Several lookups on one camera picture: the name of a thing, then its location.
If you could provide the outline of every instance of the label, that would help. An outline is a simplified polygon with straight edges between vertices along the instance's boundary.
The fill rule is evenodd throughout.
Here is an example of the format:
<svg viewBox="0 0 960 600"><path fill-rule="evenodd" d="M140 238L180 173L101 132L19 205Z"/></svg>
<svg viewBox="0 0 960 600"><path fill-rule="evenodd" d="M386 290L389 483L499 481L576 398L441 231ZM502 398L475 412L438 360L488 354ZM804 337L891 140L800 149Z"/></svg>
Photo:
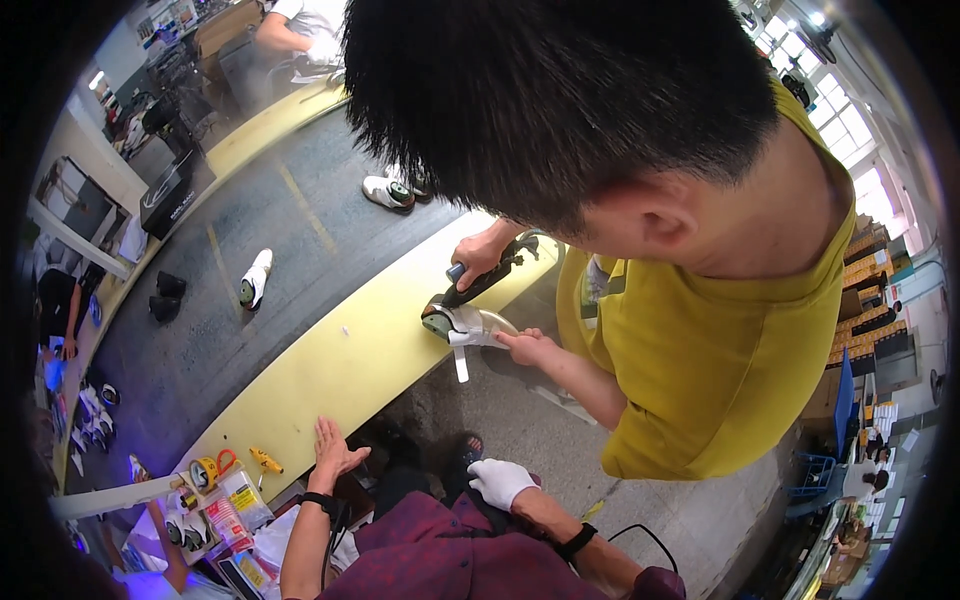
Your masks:
<svg viewBox="0 0 960 600"><path fill-rule="evenodd" d="M253 565L250 557L245 556L240 559L240 572L250 580L250 583L252 583L255 588L260 588L260 586L266 582L266 578L260 573L260 570Z"/></svg>
<svg viewBox="0 0 960 600"><path fill-rule="evenodd" d="M245 484L230 495L230 502L238 511L245 511L256 502L256 496L253 495L251 487Z"/></svg>

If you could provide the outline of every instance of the white shirt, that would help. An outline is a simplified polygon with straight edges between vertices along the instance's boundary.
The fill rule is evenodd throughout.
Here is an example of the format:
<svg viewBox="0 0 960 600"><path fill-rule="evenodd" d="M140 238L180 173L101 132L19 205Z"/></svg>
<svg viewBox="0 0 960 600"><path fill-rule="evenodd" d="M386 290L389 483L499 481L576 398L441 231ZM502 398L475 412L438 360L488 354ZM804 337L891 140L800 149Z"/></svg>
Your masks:
<svg viewBox="0 0 960 600"><path fill-rule="evenodd" d="M287 27L295 34L340 48L343 37L344 8L347 0L278 0L271 12L287 17ZM303 54L295 52L294 56ZM291 82L309 84L325 75L303 77L297 73Z"/></svg>
<svg viewBox="0 0 960 600"><path fill-rule="evenodd" d="M847 467L847 478L843 482L843 497L853 496L858 502L869 500L874 493L874 484L865 482L863 476L875 471L876 464L871 460Z"/></svg>

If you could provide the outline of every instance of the plastic bag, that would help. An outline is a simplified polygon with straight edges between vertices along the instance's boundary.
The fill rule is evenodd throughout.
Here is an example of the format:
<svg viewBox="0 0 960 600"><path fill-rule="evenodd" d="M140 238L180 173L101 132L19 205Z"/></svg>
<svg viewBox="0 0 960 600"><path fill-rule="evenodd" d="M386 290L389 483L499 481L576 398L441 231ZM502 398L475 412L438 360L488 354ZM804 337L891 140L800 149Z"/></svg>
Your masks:
<svg viewBox="0 0 960 600"><path fill-rule="evenodd" d="M294 529L294 522L300 514L300 505L280 515L273 523L260 528L253 536L253 554L264 563L277 570L283 565L283 555L287 551L287 542Z"/></svg>
<svg viewBox="0 0 960 600"><path fill-rule="evenodd" d="M260 497L256 484L246 471L240 469L225 475L217 482L217 487L230 499L243 524L250 531L256 531L273 520L273 511Z"/></svg>
<svg viewBox="0 0 960 600"><path fill-rule="evenodd" d="M230 552L239 554L253 548L253 534L243 524L236 507L222 497L204 509L217 535L230 547Z"/></svg>

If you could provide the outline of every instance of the black wristband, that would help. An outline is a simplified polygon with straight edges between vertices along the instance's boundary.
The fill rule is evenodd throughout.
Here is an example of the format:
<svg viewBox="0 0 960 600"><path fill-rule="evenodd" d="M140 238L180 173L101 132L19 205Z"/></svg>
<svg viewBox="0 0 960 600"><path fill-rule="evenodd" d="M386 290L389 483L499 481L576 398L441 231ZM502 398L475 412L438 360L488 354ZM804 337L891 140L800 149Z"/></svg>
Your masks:
<svg viewBox="0 0 960 600"><path fill-rule="evenodd" d="M320 505L320 508L324 509L324 512L330 515L330 518L336 518L340 514L341 507L345 504L343 500L338 500L333 496L326 495L325 493L316 493L316 492L304 492L300 495L300 500L298 504L303 504L304 502L314 502Z"/></svg>
<svg viewBox="0 0 960 600"><path fill-rule="evenodd" d="M557 543L554 544L553 549L557 551L557 554L560 555L560 558L564 559L568 563L573 563L573 557L584 549L584 546L593 539L597 533L596 528L589 523L584 523L583 529L580 530L580 533L573 537L573 540L568 541L567 543Z"/></svg>

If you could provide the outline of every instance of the white glove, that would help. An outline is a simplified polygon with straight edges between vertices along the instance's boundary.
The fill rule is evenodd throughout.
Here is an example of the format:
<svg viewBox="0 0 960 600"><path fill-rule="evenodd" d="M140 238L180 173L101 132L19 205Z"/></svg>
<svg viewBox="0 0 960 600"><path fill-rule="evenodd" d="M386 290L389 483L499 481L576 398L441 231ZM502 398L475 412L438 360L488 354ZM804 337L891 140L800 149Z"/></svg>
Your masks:
<svg viewBox="0 0 960 600"><path fill-rule="evenodd" d="M336 64L340 46L329 36L322 36L313 42L306 51L306 57L312 64Z"/></svg>
<svg viewBox="0 0 960 600"><path fill-rule="evenodd" d="M487 504L508 513L518 493L527 488L540 489L527 469L517 463L488 458L467 467L467 473L476 476L470 480L470 486L483 495Z"/></svg>

